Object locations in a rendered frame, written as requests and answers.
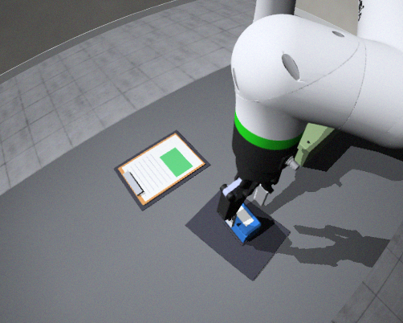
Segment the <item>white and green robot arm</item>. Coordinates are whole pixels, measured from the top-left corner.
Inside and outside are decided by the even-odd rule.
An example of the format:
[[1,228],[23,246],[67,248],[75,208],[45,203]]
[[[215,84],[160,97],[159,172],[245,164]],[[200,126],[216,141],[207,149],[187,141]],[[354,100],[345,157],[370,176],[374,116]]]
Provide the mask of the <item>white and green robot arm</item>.
[[235,157],[296,171],[308,123],[403,149],[403,0],[358,0],[356,36],[295,16],[295,3],[257,0],[234,46]]

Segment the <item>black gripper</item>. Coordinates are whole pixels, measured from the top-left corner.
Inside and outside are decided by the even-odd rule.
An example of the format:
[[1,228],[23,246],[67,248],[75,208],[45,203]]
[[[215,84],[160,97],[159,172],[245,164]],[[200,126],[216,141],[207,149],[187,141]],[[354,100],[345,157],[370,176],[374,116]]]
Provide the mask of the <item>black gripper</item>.
[[234,226],[237,217],[236,213],[246,197],[252,195],[257,187],[254,199],[260,206],[264,205],[267,195],[274,191],[271,185],[278,183],[282,173],[282,170],[280,170],[272,174],[263,174],[246,168],[237,158],[235,158],[235,162],[238,172],[231,185],[223,184],[220,187],[221,196],[217,209],[217,212],[230,227]]

